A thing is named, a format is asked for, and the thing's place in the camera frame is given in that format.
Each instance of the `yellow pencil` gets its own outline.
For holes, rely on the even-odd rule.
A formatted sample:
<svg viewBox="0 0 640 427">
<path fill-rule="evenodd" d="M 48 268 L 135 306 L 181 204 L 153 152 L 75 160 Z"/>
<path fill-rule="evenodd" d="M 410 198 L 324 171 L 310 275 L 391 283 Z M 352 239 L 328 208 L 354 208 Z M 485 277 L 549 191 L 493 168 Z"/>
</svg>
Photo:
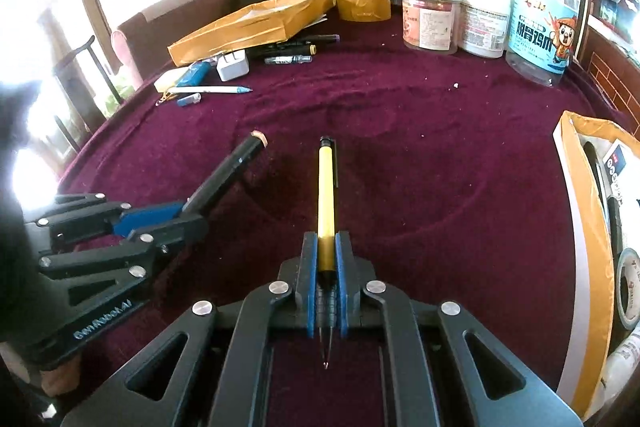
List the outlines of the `yellow pencil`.
<svg viewBox="0 0 640 427">
<path fill-rule="evenodd" d="M 335 271 L 334 142 L 320 140 L 318 174 L 318 271 Z"/>
<path fill-rule="evenodd" d="M 322 365 L 329 367 L 331 343 L 337 317 L 337 286 L 335 272 L 335 215 L 334 188 L 337 187 L 335 171 L 335 141 L 323 137 L 320 140 L 318 174 L 318 288 L 316 323 L 322 350 Z M 322 330 L 328 329 L 328 343 L 323 341 Z"/>
</svg>

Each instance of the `brick wall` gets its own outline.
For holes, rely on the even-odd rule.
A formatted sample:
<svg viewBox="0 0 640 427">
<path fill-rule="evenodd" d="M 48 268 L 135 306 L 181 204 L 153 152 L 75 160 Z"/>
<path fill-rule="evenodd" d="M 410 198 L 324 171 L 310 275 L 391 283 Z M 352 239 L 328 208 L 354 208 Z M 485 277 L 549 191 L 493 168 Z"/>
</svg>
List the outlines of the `brick wall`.
<svg viewBox="0 0 640 427">
<path fill-rule="evenodd" d="M 591 54 L 589 74 L 614 107 L 629 117 L 630 131 L 640 138 L 640 103 L 596 52 Z"/>
</svg>

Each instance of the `table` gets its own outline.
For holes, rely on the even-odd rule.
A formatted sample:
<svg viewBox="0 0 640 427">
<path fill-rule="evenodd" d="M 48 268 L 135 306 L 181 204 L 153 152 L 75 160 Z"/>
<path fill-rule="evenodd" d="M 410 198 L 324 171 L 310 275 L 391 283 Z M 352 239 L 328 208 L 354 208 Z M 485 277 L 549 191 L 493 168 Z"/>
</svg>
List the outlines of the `table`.
<svg viewBox="0 0 640 427">
<path fill-rule="evenodd" d="M 255 128 L 268 148 L 212 215 L 202 245 L 175 259 L 151 305 L 84 353 L 87 391 L 199 299 L 222 305 L 273 280 L 317 223 L 318 143 L 338 143 L 336 227 L 379 277 L 428 303 L 459 301 L 555 389 L 574 309 L 569 202 L 552 131 L 564 110 L 616 119 L 574 64 L 558 88 L 504 59 L 405 47 L 401 15 L 314 33 L 340 44 L 311 64 L 251 64 L 243 95 L 203 95 L 186 108 L 147 82 L 87 144 L 63 192 L 100 191 L 134 206 L 183 200 Z M 283 341 L 268 425 L 376 426 L 374 344 Z M 319 394 L 312 395 L 315 389 Z M 322 415 L 315 412 L 331 400 Z"/>
</svg>

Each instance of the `red sofa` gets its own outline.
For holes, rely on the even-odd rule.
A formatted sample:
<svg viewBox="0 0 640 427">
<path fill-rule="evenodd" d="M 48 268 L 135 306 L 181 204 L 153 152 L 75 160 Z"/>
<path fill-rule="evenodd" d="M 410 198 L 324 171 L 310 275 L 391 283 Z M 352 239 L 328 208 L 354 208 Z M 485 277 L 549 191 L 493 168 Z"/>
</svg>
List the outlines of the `red sofa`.
<svg viewBox="0 0 640 427">
<path fill-rule="evenodd" d="M 161 0 L 118 26 L 111 45 L 138 89 L 172 62 L 169 45 L 236 9 L 238 0 Z"/>
</svg>

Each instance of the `packing tape roll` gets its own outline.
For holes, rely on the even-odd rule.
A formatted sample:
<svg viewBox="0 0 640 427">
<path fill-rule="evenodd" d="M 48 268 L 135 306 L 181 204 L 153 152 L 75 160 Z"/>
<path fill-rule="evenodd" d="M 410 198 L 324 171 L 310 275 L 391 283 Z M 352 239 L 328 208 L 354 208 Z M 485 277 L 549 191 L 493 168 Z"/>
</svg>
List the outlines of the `packing tape roll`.
<svg viewBox="0 0 640 427">
<path fill-rule="evenodd" d="M 391 0 L 336 0 L 340 19 L 377 22 L 391 19 Z"/>
<path fill-rule="evenodd" d="M 626 279 L 628 298 L 622 306 L 622 276 Z M 616 266 L 616 309 L 625 330 L 633 330 L 640 322 L 640 257 L 633 248 L 625 248 Z"/>
</svg>

